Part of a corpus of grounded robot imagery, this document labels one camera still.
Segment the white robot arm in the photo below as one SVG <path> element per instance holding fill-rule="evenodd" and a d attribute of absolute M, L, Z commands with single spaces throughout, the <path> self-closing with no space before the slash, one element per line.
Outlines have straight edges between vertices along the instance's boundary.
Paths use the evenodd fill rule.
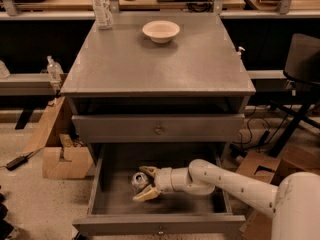
<path fill-rule="evenodd" d="M 275 186 L 195 159 L 184 168 L 141 166 L 131 184 L 136 202 L 220 188 L 272 219 L 271 240 L 320 240 L 320 176 L 314 173 L 293 173 Z"/>

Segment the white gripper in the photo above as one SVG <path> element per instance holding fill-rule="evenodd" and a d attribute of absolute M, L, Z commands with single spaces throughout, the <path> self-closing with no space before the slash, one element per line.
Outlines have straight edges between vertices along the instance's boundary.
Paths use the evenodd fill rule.
<path fill-rule="evenodd" d="M 146 186 L 141 192 L 133 197 L 135 202 L 148 201 L 157 198 L 160 193 L 169 193 L 174 191 L 171 182 L 172 168 L 167 167 L 158 169 L 154 166 L 140 166 L 139 170 L 154 178 L 155 187 L 151 184 Z"/>

